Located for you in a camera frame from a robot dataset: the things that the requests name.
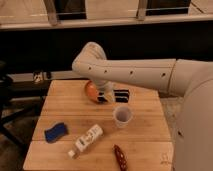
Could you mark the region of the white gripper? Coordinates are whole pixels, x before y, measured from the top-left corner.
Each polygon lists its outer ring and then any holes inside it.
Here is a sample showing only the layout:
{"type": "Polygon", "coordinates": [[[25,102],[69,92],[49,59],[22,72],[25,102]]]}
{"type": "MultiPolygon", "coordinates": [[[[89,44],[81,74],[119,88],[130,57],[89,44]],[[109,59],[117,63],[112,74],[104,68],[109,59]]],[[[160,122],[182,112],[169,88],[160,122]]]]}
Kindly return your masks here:
{"type": "Polygon", "coordinates": [[[130,92],[125,89],[115,90],[114,84],[112,82],[106,82],[100,86],[97,99],[99,102],[114,102],[115,99],[117,102],[128,102],[130,92]]]}

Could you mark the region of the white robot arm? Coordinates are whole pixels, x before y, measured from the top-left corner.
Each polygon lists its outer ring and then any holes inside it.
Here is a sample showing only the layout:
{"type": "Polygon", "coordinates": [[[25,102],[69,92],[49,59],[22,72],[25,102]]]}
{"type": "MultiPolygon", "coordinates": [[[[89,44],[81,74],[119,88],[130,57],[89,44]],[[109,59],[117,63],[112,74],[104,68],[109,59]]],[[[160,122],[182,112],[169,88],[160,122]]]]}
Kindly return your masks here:
{"type": "Polygon", "coordinates": [[[181,96],[172,170],[213,171],[213,62],[109,60],[99,44],[89,42],[74,59],[72,70],[102,91],[118,82],[181,96]]]}

